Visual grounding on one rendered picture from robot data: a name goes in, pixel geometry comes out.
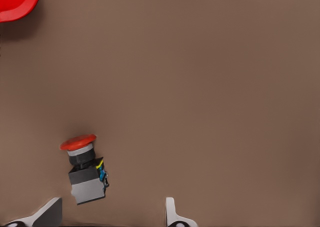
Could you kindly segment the red round tray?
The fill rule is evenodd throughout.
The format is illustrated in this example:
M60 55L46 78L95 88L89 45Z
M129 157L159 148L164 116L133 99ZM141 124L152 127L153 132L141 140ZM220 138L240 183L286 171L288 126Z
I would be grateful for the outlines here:
M0 23L13 22L28 15L39 0L0 0Z

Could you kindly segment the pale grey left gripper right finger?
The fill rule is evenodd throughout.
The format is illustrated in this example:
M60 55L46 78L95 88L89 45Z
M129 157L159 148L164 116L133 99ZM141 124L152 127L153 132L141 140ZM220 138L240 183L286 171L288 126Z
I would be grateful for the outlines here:
M177 214L173 197L165 199L165 214L167 227L198 227L194 220Z

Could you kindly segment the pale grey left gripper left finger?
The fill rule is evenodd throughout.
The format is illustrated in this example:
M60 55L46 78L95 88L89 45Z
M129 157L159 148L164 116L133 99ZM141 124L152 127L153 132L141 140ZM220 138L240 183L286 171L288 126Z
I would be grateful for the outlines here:
M15 219L4 227L60 227L63 220L63 199L54 197L33 215Z

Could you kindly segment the red mushroom push-button switch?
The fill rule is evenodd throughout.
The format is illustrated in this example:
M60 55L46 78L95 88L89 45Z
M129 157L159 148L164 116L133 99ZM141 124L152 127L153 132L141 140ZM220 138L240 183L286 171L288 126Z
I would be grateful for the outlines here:
M77 205L86 204L106 197L110 186L103 157L96 157L95 134L83 134L60 144L59 149L67 152L72 169L68 172L71 194Z

